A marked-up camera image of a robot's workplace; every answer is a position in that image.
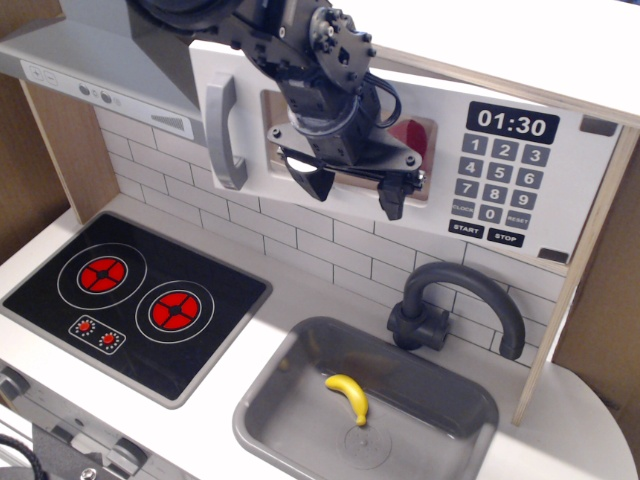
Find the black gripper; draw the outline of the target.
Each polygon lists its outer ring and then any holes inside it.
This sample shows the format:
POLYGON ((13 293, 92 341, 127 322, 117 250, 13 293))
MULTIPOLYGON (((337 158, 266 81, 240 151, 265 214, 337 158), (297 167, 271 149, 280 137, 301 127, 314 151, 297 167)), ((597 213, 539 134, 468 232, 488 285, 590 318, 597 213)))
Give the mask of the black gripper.
POLYGON ((298 118, 269 127, 291 177, 312 198, 324 202, 338 173, 378 182, 379 204, 390 221, 402 218, 407 196, 424 184, 423 158, 395 139, 388 129, 401 114, 399 106, 386 119, 361 108, 329 121, 298 118))

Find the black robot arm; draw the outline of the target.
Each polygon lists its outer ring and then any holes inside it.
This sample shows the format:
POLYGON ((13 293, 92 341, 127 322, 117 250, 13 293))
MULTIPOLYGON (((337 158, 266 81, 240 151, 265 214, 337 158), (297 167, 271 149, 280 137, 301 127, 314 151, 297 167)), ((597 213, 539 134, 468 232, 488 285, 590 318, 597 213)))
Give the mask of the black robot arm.
POLYGON ((273 80, 289 121, 267 138, 295 182, 326 200, 338 173, 376 182, 390 220, 421 189, 422 156, 391 133, 402 106, 382 118, 378 93, 399 95, 369 64, 368 33, 328 1, 133 1, 154 26, 227 45, 273 80))

